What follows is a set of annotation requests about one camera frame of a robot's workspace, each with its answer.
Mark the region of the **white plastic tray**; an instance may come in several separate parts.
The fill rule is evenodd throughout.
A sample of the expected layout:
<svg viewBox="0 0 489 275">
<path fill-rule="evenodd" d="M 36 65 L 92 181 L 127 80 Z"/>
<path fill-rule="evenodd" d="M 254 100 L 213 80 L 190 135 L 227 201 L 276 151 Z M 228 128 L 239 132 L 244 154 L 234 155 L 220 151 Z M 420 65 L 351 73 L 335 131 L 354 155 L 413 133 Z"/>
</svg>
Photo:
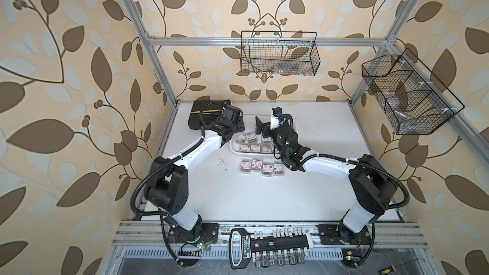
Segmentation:
<svg viewBox="0 0 489 275">
<path fill-rule="evenodd" d="M 270 116 L 258 115 L 258 118 L 263 122 L 269 122 Z M 280 158 L 279 153 L 275 151 L 270 138 L 263 138 L 257 134 L 255 116 L 245 115 L 243 117 L 245 130 L 244 132 L 236 133 L 230 142 L 230 149 L 239 156 L 255 156 L 262 157 L 275 155 Z"/>
</svg>

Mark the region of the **paper clip box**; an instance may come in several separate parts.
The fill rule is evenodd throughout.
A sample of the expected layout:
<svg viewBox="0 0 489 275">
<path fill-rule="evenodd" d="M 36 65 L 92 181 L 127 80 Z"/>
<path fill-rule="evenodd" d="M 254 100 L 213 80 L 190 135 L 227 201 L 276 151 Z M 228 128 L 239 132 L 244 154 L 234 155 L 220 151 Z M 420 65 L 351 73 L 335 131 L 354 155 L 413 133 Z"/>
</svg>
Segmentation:
<svg viewBox="0 0 489 275">
<path fill-rule="evenodd" d="M 263 161 L 261 159 L 253 159 L 251 171 L 254 173 L 262 173 Z"/>
<path fill-rule="evenodd" d="M 282 163 L 273 164 L 273 176 L 282 177 L 285 175 L 285 166 Z"/>
<path fill-rule="evenodd" d="M 240 173 L 250 174 L 252 171 L 252 160 L 243 159 L 240 163 Z"/>
<path fill-rule="evenodd" d="M 261 175 L 264 177 L 272 177 L 274 173 L 274 165 L 270 163 L 263 163 L 262 164 L 262 171 Z"/>
</svg>

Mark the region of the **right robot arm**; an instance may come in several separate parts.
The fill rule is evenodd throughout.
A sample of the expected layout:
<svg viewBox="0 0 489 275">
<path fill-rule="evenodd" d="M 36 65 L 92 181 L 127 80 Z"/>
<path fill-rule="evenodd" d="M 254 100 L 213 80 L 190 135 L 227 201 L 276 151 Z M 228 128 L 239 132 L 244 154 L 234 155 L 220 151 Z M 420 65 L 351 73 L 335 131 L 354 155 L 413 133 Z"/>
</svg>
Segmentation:
<svg viewBox="0 0 489 275">
<path fill-rule="evenodd" d="M 402 182 L 371 155 L 349 159 L 322 154 L 299 143 L 293 117 L 280 107 L 271 112 L 269 122 L 256 118 L 257 134 L 269 138 L 281 163 L 291 171 L 318 173 L 348 182 L 355 202 L 340 220 L 336 234 L 346 244 L 358 240 L 368 225 L 373 226 L 386 211 L 404 207 L 410 193 Z"/>
</svg>

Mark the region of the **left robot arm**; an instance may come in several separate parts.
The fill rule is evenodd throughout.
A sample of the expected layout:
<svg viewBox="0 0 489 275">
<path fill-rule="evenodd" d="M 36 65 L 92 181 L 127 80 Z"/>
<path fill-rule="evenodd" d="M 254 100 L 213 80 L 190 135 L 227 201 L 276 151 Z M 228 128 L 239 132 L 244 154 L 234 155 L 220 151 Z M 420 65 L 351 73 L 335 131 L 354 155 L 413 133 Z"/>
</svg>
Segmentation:
<svg viewBox="0 0 489 275">
<path fill-rule="evenodd" d="M 187 243 L 201 240 L 202 218 L 187 205 L 191 171 L 230 141 L 235 133 L 243 132 L 243 112 L 230 100 L 210 101 L 198 110 L 201 135 L 185 150 L 166 159 L 154 159 L 149 174 L 135 188 L 131 211 L 137 216 L 158 216 L 164 244 L 174 261 L 188 267 L 171 249 L 165 225 L 180 228 Z"/>
</svg>

